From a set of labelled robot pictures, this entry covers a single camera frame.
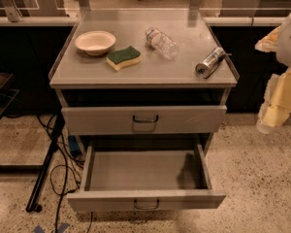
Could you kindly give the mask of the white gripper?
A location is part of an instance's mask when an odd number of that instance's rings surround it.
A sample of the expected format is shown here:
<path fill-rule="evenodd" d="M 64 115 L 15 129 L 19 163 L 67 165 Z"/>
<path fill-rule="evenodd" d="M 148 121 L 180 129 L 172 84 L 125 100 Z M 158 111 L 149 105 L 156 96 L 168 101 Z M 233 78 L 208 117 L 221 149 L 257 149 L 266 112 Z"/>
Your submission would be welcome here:
<path fill-rule="evenodd" d="M 263 103 L 258 113 L 256 128 L 263 134 L 276 131 L 291 114 L 291 68 L 282 75 L 272 75 L 271 91 L 267 103 Z"/>

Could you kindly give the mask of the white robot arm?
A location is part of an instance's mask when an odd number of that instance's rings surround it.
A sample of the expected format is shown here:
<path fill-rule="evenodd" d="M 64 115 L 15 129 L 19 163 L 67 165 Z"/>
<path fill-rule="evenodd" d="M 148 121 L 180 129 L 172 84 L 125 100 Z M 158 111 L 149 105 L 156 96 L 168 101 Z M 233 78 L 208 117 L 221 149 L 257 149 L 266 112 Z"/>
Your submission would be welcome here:
<path fill-rule="evenodd" d="M 273 51 L 276 60 L 287 67 L 283 74 L 271 75 L 258 113 L 257 129 L 270 134 L 291 115 L 291 14 L 279 27 L 259 40 L 255 48 L 263 52 Z"/>

